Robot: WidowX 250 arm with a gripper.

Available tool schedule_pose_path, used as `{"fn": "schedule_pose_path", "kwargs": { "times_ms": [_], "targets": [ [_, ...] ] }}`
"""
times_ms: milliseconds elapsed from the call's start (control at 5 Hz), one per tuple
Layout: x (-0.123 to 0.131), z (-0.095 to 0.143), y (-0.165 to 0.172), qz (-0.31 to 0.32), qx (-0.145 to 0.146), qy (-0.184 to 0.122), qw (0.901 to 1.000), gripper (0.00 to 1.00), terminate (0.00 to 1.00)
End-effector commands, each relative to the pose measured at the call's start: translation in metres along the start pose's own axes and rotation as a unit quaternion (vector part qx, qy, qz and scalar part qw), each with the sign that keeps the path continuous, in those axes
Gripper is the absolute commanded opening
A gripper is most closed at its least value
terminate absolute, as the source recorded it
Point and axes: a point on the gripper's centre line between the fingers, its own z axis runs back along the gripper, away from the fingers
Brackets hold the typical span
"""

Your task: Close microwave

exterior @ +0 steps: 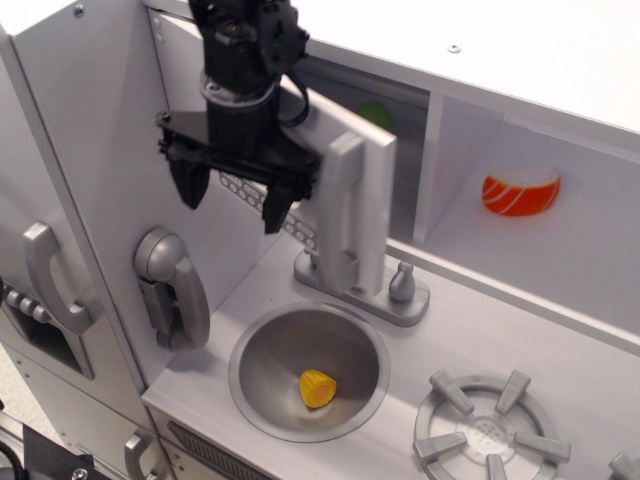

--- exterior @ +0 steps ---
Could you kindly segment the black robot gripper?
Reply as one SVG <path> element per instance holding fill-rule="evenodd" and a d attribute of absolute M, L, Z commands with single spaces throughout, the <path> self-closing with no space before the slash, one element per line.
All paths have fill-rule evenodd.
<path fill-rule="evenodd" d="M 204 83 L 204 112 L 163 111 L 156 116 L 162 130 L 160 152 L 189 208 L 200 205 L 211 170 L 267 187 L 262 211 L 266 234 L 280 231 L 294 202 L 311 197 L 320 161 L 284 133 L 307 119 L 309 93 L 296 75 L 288 78 L 299 94 L 286 116 L 281 115 L 279 82 L 261 97 L 240 100 L 211 80 Z"/>

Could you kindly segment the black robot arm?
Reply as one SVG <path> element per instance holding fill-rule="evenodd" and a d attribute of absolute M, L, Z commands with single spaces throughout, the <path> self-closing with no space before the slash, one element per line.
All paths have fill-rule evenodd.
<path fill-rule="evenodd" d="M 203 112 L 162 112 L 159 149 L 182 201 L 201 203 L 213 170 L 267 189 L 262 219 L 278 232 L 292 204 L 310 198 L 320 161 L 284 131 L 310 111 L 293 68 L 308 33 L 288 1 L 192 1 L 203 38 Z"/>

